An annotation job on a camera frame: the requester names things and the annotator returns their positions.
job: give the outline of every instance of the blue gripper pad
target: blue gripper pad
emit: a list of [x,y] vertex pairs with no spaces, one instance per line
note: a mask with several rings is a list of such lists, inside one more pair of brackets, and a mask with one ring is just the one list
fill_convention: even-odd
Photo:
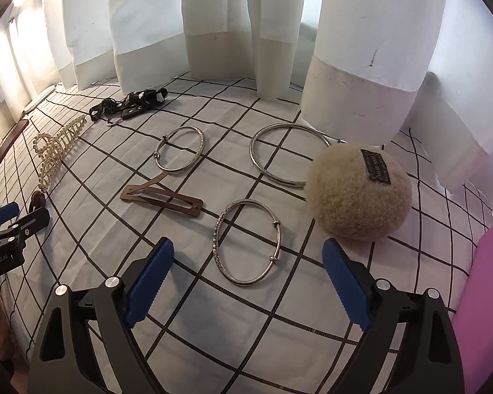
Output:
[[[125,323],[130,329],[138,321],[143,321],[150,310],[162,282],[174,263],[174,244],[169,238],[162,238],[148,257],[139,261],[146,263],[127,292]],[[134,261],[132,265],[139,265],[139,261]]]
[[323,244],[323,265],[352,322],[365,332],[371,325],[369,298],[351,268],[345,252],[333,238]]
[[20,213],[20,209],[18,208],[18,204],[15,202],[6,204],[0,208],[0,225],[4,224],[11,219],[14,219]]

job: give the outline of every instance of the felt ball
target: felt ball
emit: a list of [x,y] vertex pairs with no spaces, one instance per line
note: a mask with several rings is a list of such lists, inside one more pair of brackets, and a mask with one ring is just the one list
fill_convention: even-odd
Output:
[[398,230],[411,210],[411,181],[388,153],[370,145],[336,144],[312,163],[305,197],[333,236],[374,241]]

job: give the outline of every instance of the checkered tablecloth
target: checkered tablecloth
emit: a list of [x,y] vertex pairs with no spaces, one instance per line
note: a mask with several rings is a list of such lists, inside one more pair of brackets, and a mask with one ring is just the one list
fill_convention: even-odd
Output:
[[[352,325],[321,264],[328,238],[306,210],[302,189],[286,188],[263,177],[248,156],[250,138],[262,127],[297,120],[301,91],[286,99],[261,101],[249,79],[197,81],[185,75],[167,85],[169,102],[108,128],[89,120],[66,156],[51,188],[49,226],[27,241],[26,262],[0,278],[0,297],[14,333],[29,359],[49,295],[56,285],[96,287],[144,257],[162,236],[176,248],[176,261],[149,317],[133,330],[148,363],[171,394],[325,393],[358,344]],[[55,133],[100,102],[122,99],[117,80],[78,92],[58,86],[30,114],[31,124],[0,166],[0,206],[26,203],[37,188],[41,160],[32,142],[39,132]],[[162,135],[182,125],[206,136],[203,158],[163,185],[204,200],[197,218],[152,206],[126,203],[127,183],[158,175],[151,158]],[[179,166],[192,158],[199,137],[187,131],[161,158]],[[262,137],[256,154],[281,177],[304,180],[310,161],[324,149],[318,138],[299,130],[277,130]],[[470,183],[454,194],[437,182],[422,144],[410,131],[384,146],[413,181],[413,203],[405,224],[373,243],[341,242],[348,255],[364,263],[375,278],[398,289],[437,288],[450,314],[467,282],[475,245],[493,224],[485,198]],[[218,271],[212,257],[212,231],[232,201],[253,198],[281,220],[283,247],[278,265],[251,287],[238,287]],[[275,246],[269,216],[258,208],[229,213],[221,230],[222,260],[237,278],[257,276]],[[120,392],[106,359],[100,331],[92,339],[108,387]],[[390,346],[374,387],[387,383],[402,327]]]

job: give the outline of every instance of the silver bangle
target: silver bangle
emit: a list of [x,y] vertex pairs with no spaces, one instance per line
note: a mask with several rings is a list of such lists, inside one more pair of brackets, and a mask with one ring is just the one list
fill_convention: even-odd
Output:
[[[161,166],[161,163],[159,163],[159,158],[161,158],[161,153],[159,152],[160,149],[163,146],[165,146],[168,143],[168,141],[170,139],[172,139],[172,137],[177,132],[179,132],[180,130],[193,130],[193,131],[197,132],[197,134],[201,137],[201,145],[199,146],[199,150],[197,151],[197,153],[193,157],[193,159],[190,160],[190,161],[188,161],[188,163],[185,164],[182,167],[178,167],[178,168],[167,168],[167,167]],[[153,153],[153,157],[155,159],[155,163],[157,163],[157,166],[159,166],[159,168],[162,171],[168,172],[168,173],[175,173],[175,172],[180,172],[180,171],[182,171],[182,170],[184,170],[184,169],[192,166],[192,164],[195,163],[196,160],[201,156],[201,154],[203,153],[203,150],[204,150],[204,133],[199,128],[197,128],[197,127],[183,126],[183,127],[176,128],[175,130],[171,131],[167,135],[163,135],[162,136],[162,139],[159,141],[159,144],[157,145],[157,148],[155,148],[155,152]]]
[[266,177],[269,177],[273,181],[276,181],[280,184],[283,185],[290,185],[290,186],[300,186],[304,187],[305,186],[305,181],[291,181],[288,179],[284,179],[282,177],[276,176],[272,173],[270,173],[267,169],[265,169],[261,164],[258,163],[258,161],[255,159],[254,155],[254,143],[255,141],[258,140],[259,136],[261,136],[263,133],[266,133],[270,130],[274,130],[275,128],[283,128],[283,127],[289,127],[289,128],[298,128],[300,130],[305,130],[305,132],[309,132],[317,137],[319,137],[327,146],[330,146],[330,142],[317,130],[314,130],[313,128],[307,127],[307,126],[302,126],[301,124],[295,124],[295,123],[278,123],[278,124],[273,124],[271,126],[267,126],[259,130],[258,133],[256,133],[253,137],[252,140],[250,141],[250,159],[254,163],[254,165],[259,169],[261,173],[263,173]]
[[[262,208],[265,212],[267,212],[273,219],[272,225],[274,225],[274,228],[276,229],[277,233],[277,244],[276,244],[276,251],[272,256],[269,257],[269,265],[266,268],[265,271],[261,273],[261,275],[257,276],[256,278],[253,278],[251,280],[238,280],[237,278],[232,277],[228,272],[226,272],[225,268],[221,264],[221,259],[219,259],[219,228],[221,227],[221,224],[224,221],[224,218],[226,214],[235,208],[236,206],[239,206],[240,204],[253,204],[254,206],[258,206],[259,208]],[[259,201],[256,200],[250,200],[249,198],[246,198],[244,200],[237,200],[234,201],[232,204],[227,206],[225,210],[219,215],[219,218],[216,223],[216,227],[214,228],[213,236],[212,236],[212,252],[214,255],[214,259],[217,264],[217,268],[219,268],[219,271],[232,283],[237,284],[238,286],[250,286],[251,284],[254,284],[256,281],[261,280],[264,276],[266,276],[272,266],[277,263],[277,259],[279,257],[279,251],[281,248],[281,228],[280,228],[281,222],[276,218],[276,216],[272,213],[272,211],[267,208],[263,203],[260,203]]]

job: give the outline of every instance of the silver screw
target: silver screw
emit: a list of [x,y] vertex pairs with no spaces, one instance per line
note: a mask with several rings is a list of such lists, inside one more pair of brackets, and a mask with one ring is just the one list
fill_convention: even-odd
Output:
[[118,277],[110,277],[108,278],[104,284],[106,287],[115,287],[117,284],[119,284],[119,278]]
[[382,278],[376,282],[376,287],[381,291],[387,291],[390,289],[390,283]]
[[61,284],[55,289],[55,293],[57,294],[57,296],[62,296],[67,291],[68,291],[68,286],[65,286],[63,284]]
[[440,293],[438,293],[438,290],[436,289],[427,289],[427,294],[429,295],[430,298],[433,299],[438,299],[440,297]]

